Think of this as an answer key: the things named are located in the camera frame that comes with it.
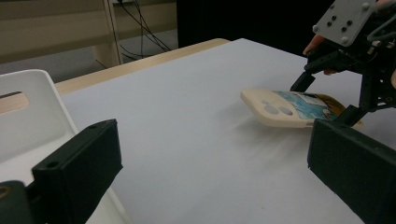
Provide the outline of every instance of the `black cable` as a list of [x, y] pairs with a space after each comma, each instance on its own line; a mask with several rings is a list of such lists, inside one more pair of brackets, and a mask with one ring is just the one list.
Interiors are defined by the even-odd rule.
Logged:
[[158, 43], [158, 41], [160, 41], [168, 50], [171, 50], [170, 48], [168, 48], [168, 47], [161, 41], [161, 39], [159, 39], [156, 35], [154, 35], [154, 34], [151, 32], [151, 30], [149, 29], [149, 26], [148, 26], [147, 23], [146, 23], [145, 18], [144, 18], [143, 15], [142, 15], [142, 12], [140, 11], [140, 6], [139, 6], [139, 4], [137, 3], [137, 0], [134, 0], [133, 2], [134, 2], [134, 5], [135, 5], [137, 11], [139, 12], [140, 17], [142, 18], [143, 22], [145, 23], [145, 25], [146, 25], [146, 27], [147, 27], [149, 33], [155, 38], [157, 44], [160, 45], [160, 43]]
[[135, 0], [134, 0], [134, 5], [135, 5], [136, 8], [138, 9], [138, 12], [139, 12], [139, 15], [140, 15], [140, 17], [141, 17], [141, 19], [142, 19], [142, 22], [140, 22], [137, 18], [134, 17], [134, 15], [132, 15], [132, 14], [130, 13], [129, 10], [123, 5], [123, 3], [120, 3], [120, 5], [121, 5], [121, 7], [125, 10], [125, 12], [128, 13], [128, 15], [131, 16], [131, 18], [133, 18], [133, 19], [140, 25], [141, 28], [143, 28], [144, 30], [146, 30], [152, 37], [154, 37], [155, 41], [152, 40], [148, 35], [146, 35], [146, 37], [147, 37], [151, 42], [153, 42], [154, 44], [156, 44], [157, 46], [159, 46], [161, 49], [163, 49], [163, 51], [171, 50], [171, 49], [170, 49], [169, 47], [167, 47], [157, 36], [155, 36], [155, 35], [150, 31], [150, 29], [147, 27], [146, 21], [144, 20], [144, 17], [143, 17], [143, 15], [142, 15], [141, 11], [140, 11], [140, 6], [137, 4], [137, 2], [136, 2]]
[[127, 53], [129, 53], [129, 54], [132, 54], [132, 55], [134, 55], [134, 56], [137, 56], [137, 57], [150, 57], [150, 56], [153, 56], [153, 55], [150, 55], [150, 54], [147, 54], [147, 55], [144, 55], [144, 54], [135, 54], [135, 53], [132, 53], [131, 51], [128, 51], [128, 49], [126, 49], [123, 45], [120, 45], [120, 47], [123, 49], [123, 50], [125, 50]]

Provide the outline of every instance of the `screw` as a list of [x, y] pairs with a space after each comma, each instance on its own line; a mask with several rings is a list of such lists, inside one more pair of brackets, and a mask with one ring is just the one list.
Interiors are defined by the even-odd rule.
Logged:
[[366, 10], [368, 10], [368, 9], [370, 8], [370, 4], [368, 4], [368, 3], [363, 3], [363, 4], [361, 5], [361, 8], [362, 8], [364, 11], [366, 11]]
[[11, 192], [10, 186], [0, 186], [0, 199]]
[[314, 32], [317, 32], [317, 31], [319, 30], [319, 26], [318, 26], [318, 25], [314, 25], [314, 26], [312, 27], [312, 30], [313, 30]]
[[349, 39], [346, 36], [343, 36], [341, 38], [341, 43], [343, 43], [344, 45], [347, 44], [348, 41], [349, 41]]

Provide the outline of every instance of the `table surface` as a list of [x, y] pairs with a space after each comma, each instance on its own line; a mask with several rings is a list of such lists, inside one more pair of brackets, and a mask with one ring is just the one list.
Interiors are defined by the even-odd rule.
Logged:
[[[288, 90], [305, 63], [238, 39], [62, 98], [80, 130], [118, 121], [124, 168], [112, 188], [134, 223], [361, 224], [307, 168], [311, 129], [266, 127], [240, 99]], [[308, 91], [355, 105], [360, 83], [318, 74]], [[368, 114], [361, 131], [395, 148], [390, 112]]]

